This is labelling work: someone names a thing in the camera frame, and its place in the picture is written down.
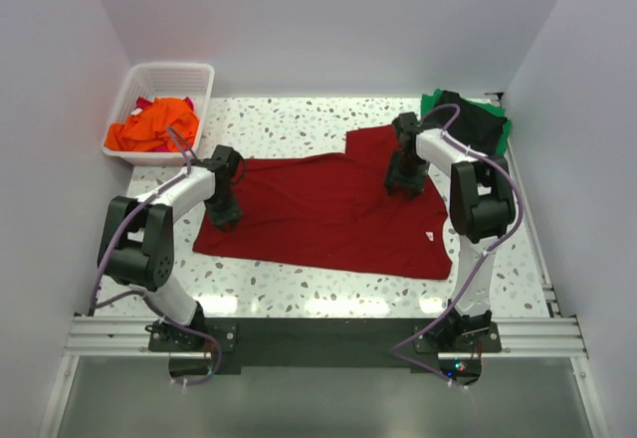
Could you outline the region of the dark red t-shirt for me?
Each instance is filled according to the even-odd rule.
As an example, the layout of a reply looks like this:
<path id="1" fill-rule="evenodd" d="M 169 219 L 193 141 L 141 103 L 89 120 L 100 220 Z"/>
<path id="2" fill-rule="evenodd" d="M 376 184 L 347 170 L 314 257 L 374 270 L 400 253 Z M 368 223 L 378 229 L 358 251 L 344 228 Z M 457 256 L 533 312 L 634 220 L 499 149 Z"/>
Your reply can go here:
<path id="1" fill-rule="evenodd" d="M 343 152 L 247 161 L 233 191 L 243 210 L 224 232 L 204 219 L 198 254 L 446 280 L 447 208 L 433 182 L 413 197 L 388 193 L 384 178 L 397 147 L 391 126 L 352 130 Z"/>

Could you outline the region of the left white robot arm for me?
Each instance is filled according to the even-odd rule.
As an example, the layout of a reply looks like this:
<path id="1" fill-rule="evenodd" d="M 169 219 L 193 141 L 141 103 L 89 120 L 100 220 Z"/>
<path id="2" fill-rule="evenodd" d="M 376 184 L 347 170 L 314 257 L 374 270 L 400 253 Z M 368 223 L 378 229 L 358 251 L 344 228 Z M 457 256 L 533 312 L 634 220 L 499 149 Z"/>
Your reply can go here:
<path id="1" fill-rule="evenodd" d="M 151 191 L 114 198 L 106 211 L 96 282 L 108 276 L 128 288 L 126 296 L 140 296 L 172 327 L 203 335 L 202 307 L 173 275 L 174 224 L 195 206 L 204 205 L 214 227 L 232 230 L 242 216 L 233 186 L 244 166 L 238 151 L 218 145 L 211 157 L 189 160 Z"/>

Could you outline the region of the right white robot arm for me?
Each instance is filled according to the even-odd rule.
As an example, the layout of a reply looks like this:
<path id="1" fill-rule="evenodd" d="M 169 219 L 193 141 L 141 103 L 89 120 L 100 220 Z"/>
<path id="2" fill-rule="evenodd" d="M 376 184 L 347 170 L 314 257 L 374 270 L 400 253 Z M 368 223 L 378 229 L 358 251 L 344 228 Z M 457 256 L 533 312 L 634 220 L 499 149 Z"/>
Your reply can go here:
<path id="1" fill-rule="evenodd" d="M 402 189 L 413 196 L 424 192 L 431 165 L 450 180 L 449 218 L 459 235 L 457 284 L 441 317 L 421 331 L 440 339 L 489 330 L 496 250 L 521 226 L 524 215 L 516 205 L 520 191 L 510 177 L 507 160 L 452 136 L 450 127 L 460 109 L 450 108 L 454 112 L 442 126 L 413 112 L 402 113 L 392 122 L 398 148 L 392 152 L 384 179 L 388 193 Z"/>

